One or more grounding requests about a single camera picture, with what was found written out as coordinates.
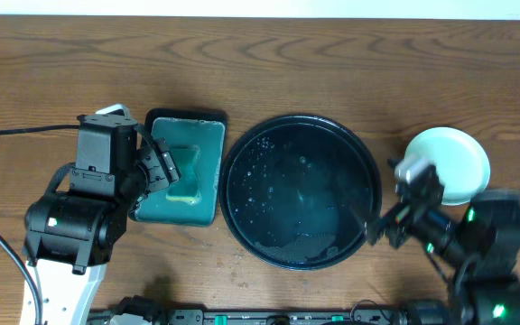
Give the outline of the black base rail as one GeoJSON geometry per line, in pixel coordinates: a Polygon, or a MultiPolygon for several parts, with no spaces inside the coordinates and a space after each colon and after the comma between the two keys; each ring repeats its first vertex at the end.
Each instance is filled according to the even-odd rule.
{"type": "Polygon", "coordinates": [[[159,325],[342,325],[409,324],[403,307],[358,302],[349,311],[231,311],[170,309],[143,297],[125,297],[111,310],[92,311],[87,325],[159,324],[159,325]]]}

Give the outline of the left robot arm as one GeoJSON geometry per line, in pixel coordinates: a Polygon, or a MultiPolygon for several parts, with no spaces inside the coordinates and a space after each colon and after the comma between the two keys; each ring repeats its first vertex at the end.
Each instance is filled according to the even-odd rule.
{"type": "Polygon", "coordinates": [[[83,324],[131,211],[181,177],[166,141],[129,116],[79,116],[75,162],[27,210],[23,251],[36,289],[22,324],[83,324]]]}

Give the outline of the black rectangular water tray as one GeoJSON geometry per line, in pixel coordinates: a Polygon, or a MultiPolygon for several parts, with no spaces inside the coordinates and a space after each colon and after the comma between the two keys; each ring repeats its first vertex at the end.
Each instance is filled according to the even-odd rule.
{"type": "Polygon", "coordinates": [[[201,200],[195,205],[169,201],[169,188],[151,193],[140,200],[130,214],[137,222],[165,223],[208,227],[216,216],[218,182],[226,138],[227,116],[219,110],[179,110],[154,108],[145,119],[153,138],[163,138],[170,150],[197,145],[200,158],[196,172],[200,181],[201,200]]]}

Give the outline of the mint green plate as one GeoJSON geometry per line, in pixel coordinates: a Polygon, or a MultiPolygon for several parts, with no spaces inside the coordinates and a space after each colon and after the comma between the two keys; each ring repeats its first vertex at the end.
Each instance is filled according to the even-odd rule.
{"type": "Polygon", "coordinates": [[[424,158],[436,167],[444,186],[443,205],[468,203],[488,186],[491,168],[484,148],[457,128],[441,126],[419,133],[406,147],[408,156],[424,158]]]}

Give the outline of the yellow green sponge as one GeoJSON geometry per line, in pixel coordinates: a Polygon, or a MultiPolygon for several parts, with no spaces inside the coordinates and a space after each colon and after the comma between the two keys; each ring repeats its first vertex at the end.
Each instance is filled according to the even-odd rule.
{"type": "Polygon", "coordinates": [[[171,149],[180,178],[167,191],[166,199],[195,205],[201,200],[200,181],[196,165],[200,158],[200,148],[197,145],[176,147],[171,149]]]}

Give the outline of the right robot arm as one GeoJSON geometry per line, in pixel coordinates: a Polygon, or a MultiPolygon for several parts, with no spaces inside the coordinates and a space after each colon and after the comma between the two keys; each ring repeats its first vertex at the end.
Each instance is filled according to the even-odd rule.
{"type": "Polygon", "coordinates": [[[371,245],[387,237],[399,248],[414,238],[433,262],[453,268],[444,275],[447,302],[407,302],[393,311],[392,324],[520,324],[520,197],[486,190],[470,200],[461,221],[441,210],[444,187],[436,168],[418,161],[393,164],[399,201],[384,216],[368,215],[361,227],[371,245]]]}

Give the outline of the black round tray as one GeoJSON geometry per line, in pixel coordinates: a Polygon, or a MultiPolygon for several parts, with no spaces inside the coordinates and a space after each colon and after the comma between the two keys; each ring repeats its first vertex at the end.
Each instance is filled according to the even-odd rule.
{"type": "Polygon", "coordinates": [[[270,265],[317,270],[365,242],[357,216],[376,217],[382,182],[372,154],[322,116],[268,119],[244,133],[220,172],[219,204],[233,237],[270,265]]]}

